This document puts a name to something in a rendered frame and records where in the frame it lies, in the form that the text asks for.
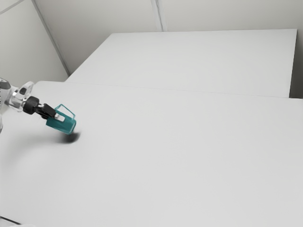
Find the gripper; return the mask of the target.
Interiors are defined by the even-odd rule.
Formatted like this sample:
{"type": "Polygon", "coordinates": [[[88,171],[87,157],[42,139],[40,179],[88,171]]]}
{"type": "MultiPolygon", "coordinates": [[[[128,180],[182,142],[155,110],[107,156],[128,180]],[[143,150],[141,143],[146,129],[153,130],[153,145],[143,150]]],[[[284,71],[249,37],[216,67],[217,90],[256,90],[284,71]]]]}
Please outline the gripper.
{"type": "Polygon", "coordinates": [[[64,122],[65,117],[58,114],[55,109],[53,109],[48,104],[40,104],[38,98],[30,96],[24,103],[23,112],[32,115],[34,113],[39,114],[43,119],[47,121],[59,121],[64,122]]]}

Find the teal faceted mug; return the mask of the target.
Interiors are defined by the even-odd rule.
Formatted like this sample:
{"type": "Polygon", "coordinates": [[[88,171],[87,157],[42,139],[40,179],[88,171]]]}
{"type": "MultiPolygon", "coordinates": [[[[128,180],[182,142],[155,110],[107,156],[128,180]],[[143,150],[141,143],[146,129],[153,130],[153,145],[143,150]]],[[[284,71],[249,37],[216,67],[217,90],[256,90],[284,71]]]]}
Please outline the teal faceted mug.
{"type": "Polygon", "coordinates": [[[58,105],[54,110],[55,117],[49,117],[46,120],[46,126],[56,129],[67,135],[72,134],[76,126],[76,115],[63,104],[58,105]],[[69,112],[69,114],[65,114],[60,111],[62,108],[69,112]]]}

